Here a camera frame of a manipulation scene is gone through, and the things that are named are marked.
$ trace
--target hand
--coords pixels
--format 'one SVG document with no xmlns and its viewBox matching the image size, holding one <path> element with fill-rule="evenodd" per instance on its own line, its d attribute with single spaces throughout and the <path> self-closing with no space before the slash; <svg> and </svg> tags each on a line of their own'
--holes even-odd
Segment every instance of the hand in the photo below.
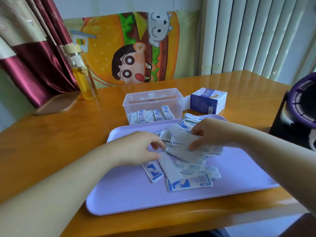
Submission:
<svg viewBox="0 0 316 237">
<path fill-rule="evenodd" d="M 150 144 L 154 150 L 165 148 L 165 144 L 157 135 L 144 131 L 135 131 L 104 146 L 107 153 L 114 158 L 114 165 L 131 166 L 159 158 L 157 152 L 148 151 Z"/>
<path fill-rule="evenodd" d="M 228 121 L 205 118 L 192 128 L 191 134 L 202 138 L 193 141 L 189 149 L 194 151 L 204 145 L 235 147 L 235 134 L 242 127 L 244 126 Z"/>
</svg>

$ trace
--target white dog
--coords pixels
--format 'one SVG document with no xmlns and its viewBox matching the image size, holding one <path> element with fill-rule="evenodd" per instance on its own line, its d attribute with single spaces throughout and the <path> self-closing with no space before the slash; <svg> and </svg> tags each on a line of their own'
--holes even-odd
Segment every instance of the white dog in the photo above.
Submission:
<svg viewBox="0 0 316 237">
<path fill-rule="evenodd" d="M 172 30 L 170 26 L 170 13 L 149 12 L 147 27 L 149 33 L 149 43 L 155 47 L 159 47 L 160 42 L 167 36 L 168 32 Z"/>
</svg>

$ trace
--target cardboard box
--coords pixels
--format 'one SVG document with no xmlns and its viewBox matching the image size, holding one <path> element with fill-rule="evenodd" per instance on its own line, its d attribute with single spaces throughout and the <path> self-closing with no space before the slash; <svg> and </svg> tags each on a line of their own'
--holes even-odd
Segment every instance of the cardboard box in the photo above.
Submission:
<svg viewBox="0 0 316 237">
<path fill-rule="evenodd" d="M 225 108 L 227 92 L 201 88 L 183 99 L 183 110 L 218 114 Z"/>
</svg>

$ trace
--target bottle cap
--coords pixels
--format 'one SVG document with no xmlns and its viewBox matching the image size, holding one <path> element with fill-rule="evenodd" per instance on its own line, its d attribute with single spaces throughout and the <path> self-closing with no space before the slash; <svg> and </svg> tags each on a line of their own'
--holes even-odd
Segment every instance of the bottle cap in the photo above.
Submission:
<svg viewBox="0 0 316 237">
<path fill-rule="evenodd" d="M 64 45 L 63 49 L 66 54 L 81 52 L 80 46 L 78 44 L 73 44 L 73 43 Z"/>
</svg>

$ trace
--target forearm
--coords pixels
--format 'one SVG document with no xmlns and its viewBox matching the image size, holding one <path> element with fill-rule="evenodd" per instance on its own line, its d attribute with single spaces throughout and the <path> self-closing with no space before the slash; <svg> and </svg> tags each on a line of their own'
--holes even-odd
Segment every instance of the forearm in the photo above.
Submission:
<svg viewBox="0 0 316 237">
<path fill-rule="evenodd" d="M 314 215 L 316 152 L 267 133 L 240 128 L 237 145 Z"/>
<path fill-rule="evenodd" d="M 106 148 L 99 147 L 10 199 L 0 206 L 0 235 L 60 236 L 93 187 L 114 166 Z"/>
</svg>

